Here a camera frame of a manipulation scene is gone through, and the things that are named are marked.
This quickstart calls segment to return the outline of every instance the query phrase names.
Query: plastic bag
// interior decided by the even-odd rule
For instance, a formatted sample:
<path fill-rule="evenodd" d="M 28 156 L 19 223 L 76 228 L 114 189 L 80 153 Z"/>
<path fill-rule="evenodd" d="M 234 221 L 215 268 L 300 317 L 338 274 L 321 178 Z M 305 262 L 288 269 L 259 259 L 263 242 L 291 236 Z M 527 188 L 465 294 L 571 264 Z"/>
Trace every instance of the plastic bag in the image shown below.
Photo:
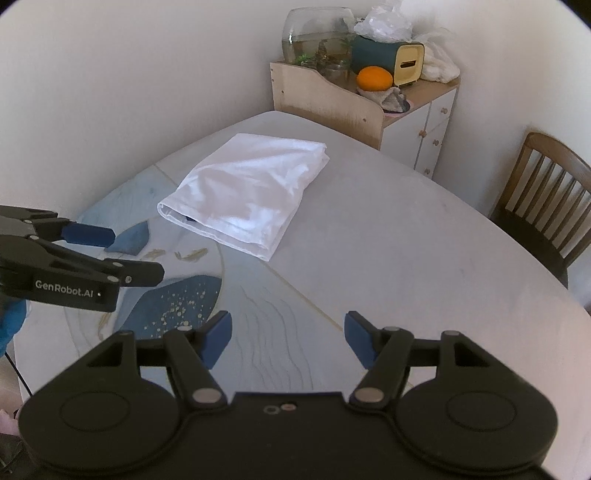
<path fill-rule="evenodd" d="M 365 20 L 355 25 L 357 35 L 381 43 L 411 41 L 413 25 L 401 12 L 402 0 L 389 0 L 373 7 Z"/>
<path fill-rule="evenodd" d="M 460 76 L 460 69 L 446 51 L 434 40 L 446 40 L 453 34 L 447 28 L 438 28 L 432 32 L 418 35 L 413 41 L 425 45 L 425 61 L 421 78 L 432 82 L 449 83 Z"/>

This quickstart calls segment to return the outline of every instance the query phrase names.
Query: dining table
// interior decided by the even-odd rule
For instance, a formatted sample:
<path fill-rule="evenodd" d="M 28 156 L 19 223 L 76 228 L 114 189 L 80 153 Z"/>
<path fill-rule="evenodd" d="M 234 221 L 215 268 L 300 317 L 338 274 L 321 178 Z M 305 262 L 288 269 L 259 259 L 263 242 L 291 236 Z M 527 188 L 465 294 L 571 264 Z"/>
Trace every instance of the dining table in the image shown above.
<path fill-rule="evenodd" d="M 265 262 L 167 222 L 157 203 L 237 133 L 326 144 L 327 166 Z M 232 314 L 212 369 L 237 391 L 349 395 L 365 370 L 343 335 L 356 310 L 416 338 L 457 330 L 542 392 L 558 415 L 543 467 L 559 480 L 591 475 L 591 318 L 569 291 L 489 219 L 437 183 L 367 145 L 304 118 L 266 112 L 172 153 L 110 192 L 78 221 L 112 228 L 98 258 L 158 261 L 153 288 L 122 288 L 113 313 L 30 303 L 15 337 L 33 391 L 111 333 L 157 338 Z M 411 369 L 409 388 L 436 367 Z M 165 372 L 142 376 L 169 388 Z"/>

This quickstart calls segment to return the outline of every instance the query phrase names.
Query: water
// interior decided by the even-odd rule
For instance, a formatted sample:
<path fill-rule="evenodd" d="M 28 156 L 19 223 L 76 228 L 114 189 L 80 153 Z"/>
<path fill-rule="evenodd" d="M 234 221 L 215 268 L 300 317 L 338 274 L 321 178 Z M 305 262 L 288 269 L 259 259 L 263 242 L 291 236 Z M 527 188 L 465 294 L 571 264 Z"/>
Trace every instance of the water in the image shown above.
<path fill-rule="evenodd" d="M 299 65 L 304 59 L 312 59 L 318 52 L 320 42 L 324 40 L 326 55 L 332 57 L 335 63 L 345 60 L 350 55 L 350 45 L 354 34 L 342 32 L 312 33 L 283 40 L 283 57 L 287 63 Z"/>

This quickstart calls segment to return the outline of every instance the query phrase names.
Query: chair seat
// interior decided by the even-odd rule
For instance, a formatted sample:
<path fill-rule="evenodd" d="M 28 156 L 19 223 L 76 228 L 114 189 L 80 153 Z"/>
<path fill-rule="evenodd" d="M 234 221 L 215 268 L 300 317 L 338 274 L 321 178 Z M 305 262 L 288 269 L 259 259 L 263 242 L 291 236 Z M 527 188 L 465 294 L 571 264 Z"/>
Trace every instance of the chair seat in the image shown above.
<path fill-rule="evenodd" d="M 522 217 L 506 209 L 497 210 L 491 220 L 545 266 L 566 288 L 569 275 L 558 249 Z"/>

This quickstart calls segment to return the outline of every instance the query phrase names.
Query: folded white cloth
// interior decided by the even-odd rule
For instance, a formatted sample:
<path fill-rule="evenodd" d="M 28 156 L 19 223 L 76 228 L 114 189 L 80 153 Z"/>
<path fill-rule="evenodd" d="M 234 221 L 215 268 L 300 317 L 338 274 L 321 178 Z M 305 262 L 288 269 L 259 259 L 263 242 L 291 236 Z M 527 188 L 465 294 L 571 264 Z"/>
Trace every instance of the folded white cloth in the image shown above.
<path fill-rule="evenodd" d="M 329 158 L 326 145 L 237 134 L 158 204 L 167 220 L 269 261 L 304 189 Z"/>

